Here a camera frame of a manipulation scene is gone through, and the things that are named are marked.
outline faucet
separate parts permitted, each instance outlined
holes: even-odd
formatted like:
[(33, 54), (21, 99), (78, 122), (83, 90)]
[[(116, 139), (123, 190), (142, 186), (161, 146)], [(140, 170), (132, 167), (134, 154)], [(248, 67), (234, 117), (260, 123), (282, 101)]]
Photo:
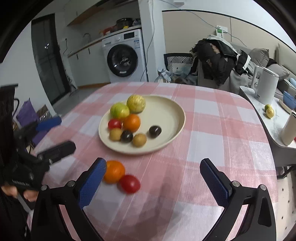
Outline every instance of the faucet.
[(89, 33), (85, 33), (85, 34), (83, 35), (83, 37), (85, 37), (85, 35), (88, 35), (88, 36), (89, 36), (89, 41), (88, 41), (88, 43), (90, 43), (90, 42), (91, 42), (91, 35), (90, 35)]

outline pile of clothes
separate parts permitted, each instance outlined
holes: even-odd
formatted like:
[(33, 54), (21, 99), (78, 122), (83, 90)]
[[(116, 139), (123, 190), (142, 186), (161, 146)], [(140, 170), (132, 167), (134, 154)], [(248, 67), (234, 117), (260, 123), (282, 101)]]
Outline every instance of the pile of clothes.
[(238, 94), (240, 86), (250, 86), (256, 64), (243, 50), (215, 35), (209, 35), (196, 43), (190, 53), (195, 57), (194, 66), (200, 60), (204, 77), (215, 80), (221, 90)]

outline wooden countertop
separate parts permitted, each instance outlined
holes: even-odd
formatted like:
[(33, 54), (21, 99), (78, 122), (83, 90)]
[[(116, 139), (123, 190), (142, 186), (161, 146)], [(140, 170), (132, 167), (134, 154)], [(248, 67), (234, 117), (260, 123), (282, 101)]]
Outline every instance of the wooden countertop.
[(79, 50), (77, 50), (77, 51), (75, 51), (75, 52), (72, 52), (72, 53), (68, 54), (68, 58), (71, 57), (71, 56), (73, 56), (74, 54), (77, 54), (78, 52), (80, 52), (80, 51), (82, 51), (82, 50), (84, 50), (84, 49), (86, 49), (86, 48), (92, 46), (92, 45), (95, 45), (95, 44), (101, 42), (101, 41), (102, 41), (103, 39), (105, 39), (105, 38), (108, 38), (108, 37), (113, 36), (113, 35), (116, 35), (116, 34), (124, 33), (124, 32), (126, 32), (126, 31), (130, 31), (130, 30), (138, 29), (138, 28), (142, 28), (142, 25), (137, 25), (137, 26), (132, 26), (132, 27), (129, 27), (129, 28), (124, 28), (124, 29), (121, 29), (121, 30), (115, 31), (115, 32), (113, 32), (113, 33), (110, 33), (110, 34), (108, 34), (108, 35), (105, 35), (105, 36), (103, 36), (103, 37), (100, 37), (100, 38), (98, 38), (98, 39), (95, 39), (95, 40), (93, 40), (93, 41), (87, 43), (87, 44), (84, 45), (83, 47), (81, 47)]

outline blue bowl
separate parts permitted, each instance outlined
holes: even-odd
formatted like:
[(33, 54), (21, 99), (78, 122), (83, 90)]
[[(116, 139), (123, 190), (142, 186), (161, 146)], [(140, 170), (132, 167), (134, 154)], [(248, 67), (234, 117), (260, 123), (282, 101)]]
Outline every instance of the blue bowl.
[(283, 102), (291, 110), (294, 110), (296, 108), (296, 100), (286, 91), (284, 91)]

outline gray floor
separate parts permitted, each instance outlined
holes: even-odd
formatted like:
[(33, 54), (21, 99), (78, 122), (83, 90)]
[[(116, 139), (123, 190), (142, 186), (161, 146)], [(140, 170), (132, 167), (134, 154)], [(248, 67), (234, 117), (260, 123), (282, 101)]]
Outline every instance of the gray floor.
[(53, 109), (60, 117), (63, 117), (96, 90), (97, 88), (77, 90), (71, 96), (65, 96), (54, 104)]

